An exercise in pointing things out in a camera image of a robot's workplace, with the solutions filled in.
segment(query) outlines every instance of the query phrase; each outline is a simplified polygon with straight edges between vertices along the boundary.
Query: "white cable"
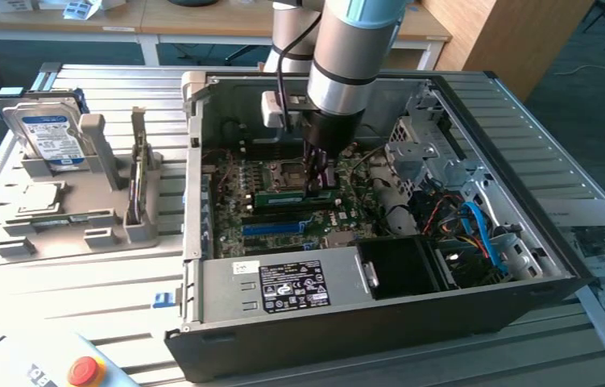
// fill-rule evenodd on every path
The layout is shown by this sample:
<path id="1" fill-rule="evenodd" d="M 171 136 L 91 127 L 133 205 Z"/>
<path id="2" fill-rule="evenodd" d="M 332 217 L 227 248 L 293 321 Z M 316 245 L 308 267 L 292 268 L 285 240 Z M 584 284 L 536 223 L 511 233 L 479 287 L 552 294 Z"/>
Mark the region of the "white cable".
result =
<path id="1" fill-rule="evenodd" d="M 603 66 L 596 66 L 593 64 L 584 64 L 583 66 L 577 67 L 572 71 L 568 71 L 565 73 L 553 73 L 552 75 L 572 75 L 572 74 L 577 73 L 581 69 L 587 69 L 589 67 L 595 67 L 596 69 L 604 69 L 605 70 L 605 67 L 603 67 Z"/>

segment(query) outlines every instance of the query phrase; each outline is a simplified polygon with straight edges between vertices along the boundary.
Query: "slotted aluminum table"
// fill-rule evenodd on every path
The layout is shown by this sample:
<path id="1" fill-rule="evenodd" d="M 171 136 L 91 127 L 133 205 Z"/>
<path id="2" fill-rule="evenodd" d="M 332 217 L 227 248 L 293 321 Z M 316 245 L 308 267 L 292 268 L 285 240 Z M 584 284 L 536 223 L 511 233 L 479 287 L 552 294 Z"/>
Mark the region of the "slotted aluminum table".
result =
<path id="1" fill-rule="evenodd" d="M 180 75 L 188 69 L 65 65 L 53 84 L 84 89 L 92 111 L 105 116 L 115 152 L 129 151 L 131 108 L 147 107 L 149 142 L 168 161 L 159 217 L 160 246 L 168 247 L 109 255 L 104 260 L 81 256 L 0 266 L 0 331 L 45 319 L 84 335 L 145 386 L 192 385 L 163 342 L 149 333 L 165 327 L 155 318 L 177 314 L 176 309 L 156 313 L 149 302 L 155 292 L 180 284 L 180 196 L 188 152 Z M 441 75 L 532 193 L 539 198 L 605 198 L 497 79 L 484 73 Z M 0 147 L 0 189 L 15 176 L 17 151 L 13 136 L 7 135 Z M 605 386 L 605 348 L 577 299 L 571 298 L 531 311 L 495 335 L 233 377 L 209 385 L 243 384 Z"/>

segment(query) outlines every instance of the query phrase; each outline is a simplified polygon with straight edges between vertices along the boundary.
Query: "table leg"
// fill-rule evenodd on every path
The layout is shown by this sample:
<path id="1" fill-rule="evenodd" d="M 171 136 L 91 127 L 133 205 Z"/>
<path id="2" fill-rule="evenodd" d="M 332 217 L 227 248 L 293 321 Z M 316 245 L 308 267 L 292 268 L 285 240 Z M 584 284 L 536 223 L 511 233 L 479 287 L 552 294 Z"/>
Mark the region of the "table leg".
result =
<path id="1" fill-rule="evenodd" d="M 441 55 L 443 42 L 429 42 L 429 47 L 421 53 L 417 70 L 433 70 Z"/>
<path id="2" fill-rule="evenodd" d="M 159 36 L 141 34 L 137 35 L 137 43 L 141 48 L 141 56 L 144 57 L 145 66 L 160 66 L 159 63 Z"/>

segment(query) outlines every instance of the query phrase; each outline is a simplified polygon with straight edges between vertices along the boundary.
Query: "motherboard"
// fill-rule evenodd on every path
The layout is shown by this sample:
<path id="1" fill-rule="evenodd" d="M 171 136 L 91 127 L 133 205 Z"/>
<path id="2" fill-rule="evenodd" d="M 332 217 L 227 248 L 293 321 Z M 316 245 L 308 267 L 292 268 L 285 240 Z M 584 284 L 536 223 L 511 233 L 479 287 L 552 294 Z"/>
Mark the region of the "motherboard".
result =
<path id="1" fill-rule="evenodd" d="M 339 248 L 377 235 L 371 215 L 379 204 L 361 182 L 361 152 L 343 153 L 336 186 L 313 197 L 303 192 L 301 159 L 248 160 L 215 152 L 221 157 L 203 164 L 212 175 L 215 258 Z"/>

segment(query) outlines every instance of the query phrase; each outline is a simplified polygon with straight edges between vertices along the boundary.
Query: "emergency stop button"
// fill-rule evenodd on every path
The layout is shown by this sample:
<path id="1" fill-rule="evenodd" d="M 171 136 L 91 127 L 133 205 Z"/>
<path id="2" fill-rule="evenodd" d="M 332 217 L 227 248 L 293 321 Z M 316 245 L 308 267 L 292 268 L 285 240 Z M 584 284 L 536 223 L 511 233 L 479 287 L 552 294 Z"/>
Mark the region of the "emergency stop button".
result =
<path id="1" fill-rule="evenodd" d="M 99 372 L 100 366 L 97 361 L 89 356 L 84 356 L 69 367 L 68 383 L 79 387 L 89 385 L 95 381 Z"/>

